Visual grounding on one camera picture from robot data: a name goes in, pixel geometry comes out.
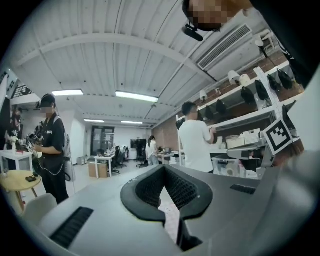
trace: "black pants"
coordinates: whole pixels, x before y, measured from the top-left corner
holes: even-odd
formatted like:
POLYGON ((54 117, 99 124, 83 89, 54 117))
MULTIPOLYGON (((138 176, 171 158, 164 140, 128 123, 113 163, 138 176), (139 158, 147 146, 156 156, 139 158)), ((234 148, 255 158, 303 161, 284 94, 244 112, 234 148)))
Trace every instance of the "black pants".
POLYGON ((45 192, 50 193, 56 199, 56 202, 60 204, 64 200, 68 199, 67 187, 66 187, 66 177, 65 177, 65 166, 50 167, 48 164, 44 163, 44 168, 48 169, 51 173, 57 174, 59 170, 61 171, 57 175, 52 175, 46 169, 41 170, 42 182, 45 188, 45 192))

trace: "white desk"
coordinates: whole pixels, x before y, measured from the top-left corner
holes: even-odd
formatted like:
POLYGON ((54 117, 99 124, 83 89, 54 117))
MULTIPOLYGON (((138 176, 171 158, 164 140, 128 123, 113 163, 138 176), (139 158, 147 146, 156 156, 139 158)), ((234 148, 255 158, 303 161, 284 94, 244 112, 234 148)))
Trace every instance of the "white desk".
POLYGON ((165 158, 174 157, 175 154, 158 154, 158 160, 162 162, 163 165, 168 165, 170 161, 165 160, 165 158))
POLYGON ((98 160, 104 160, 104 161, 109 161, 109 173, 110 177, 112 177, 112 169, 111 169, 111 160, 114 158, 115 155, 110 155, 110 156, 95 156, 94 157, 94 163, 95 163, 95 174, 96 178, 99 179, 99 173, 98 173, 98 160))
POLYGON ((19 161, 29 158, 30 163, 30 171, 33 172, 33 166, 32 166, 32 153, 30 152, 23 152, 23 154, 14 154, 12 150, 1 150, 0 151, 0 162, 1 162, 1 170, 3 171, 5 169, 4 166, 4 160, 3 158, 8 158, 15 161, 15 169, 20 170, 19 161))

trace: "vent slot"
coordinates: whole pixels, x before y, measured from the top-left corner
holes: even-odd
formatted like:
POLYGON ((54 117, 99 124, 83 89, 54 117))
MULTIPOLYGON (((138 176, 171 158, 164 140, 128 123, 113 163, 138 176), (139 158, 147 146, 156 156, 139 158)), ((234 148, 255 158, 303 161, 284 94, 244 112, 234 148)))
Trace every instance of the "vent slot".
POLYGON ((252 30, 246 24, 242 25, 230 35, 226 36, 221 42, 213 46, 199 61, 198 66, 204 70, 229 48, 234 46, 247 35, 251 34, 252 30))
POLYGON ((58 245, 69 248, 94 210, 79 207, 50 237, 58 245))
POLYGON ((246 194, 250 194, 253 195, 256 191, 256 189, 254 187, 250 187, 250 186, 244 186, 244 185, 238 185, 238 184, 234 184, 230 187, 230 189, 232 190, 236 190, 242 193, 246 193, 246 194))

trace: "round wooden table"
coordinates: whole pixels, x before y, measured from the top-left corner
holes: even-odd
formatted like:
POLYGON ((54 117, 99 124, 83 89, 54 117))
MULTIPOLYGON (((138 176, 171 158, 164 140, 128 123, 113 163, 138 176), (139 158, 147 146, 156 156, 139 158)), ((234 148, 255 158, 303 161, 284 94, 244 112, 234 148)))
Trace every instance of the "round wooden table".
POLYGON ((34 196, 37 198, 38 196, 34 187, 40 183, 41 177, 38 176, 36 177, 35 181, 28 182, 26 180, 26 177, 30 177, 33 175, 32 171, 29 170, 9 170, 6 175, 6 177, 3 177, 2 174, 0 175, 1 186, 7 191, 15 192, 19 204, 22 210, 24 210, 25 206, 20 192, 25 190, 32 190, 34 196))

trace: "gray plastic surface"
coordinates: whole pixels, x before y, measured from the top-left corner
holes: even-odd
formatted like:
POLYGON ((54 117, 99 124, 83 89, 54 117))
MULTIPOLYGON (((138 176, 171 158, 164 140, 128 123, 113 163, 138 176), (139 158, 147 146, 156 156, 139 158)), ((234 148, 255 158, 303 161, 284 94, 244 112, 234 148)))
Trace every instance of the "gray plastic surface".
POLYGON ((250 235, 265 211, 278 170, 271 169, 259 181, 172 167, 207 183, 213 191, 213 201, 203 216, 185 222, 189 234, 203 241, 189 251, 183 252, 174 244, 161 222, 140 220, 121 202, 122 187, 153 166, 86 187, 45 216, 40 228, 50 237, 78 207, 86 207, 94 212, 69 247, 77 255, 205 255, 208 251, 247 255, 250 235), (234 184, 257 190, 253 195, 246 194, 230 189, 234 184))

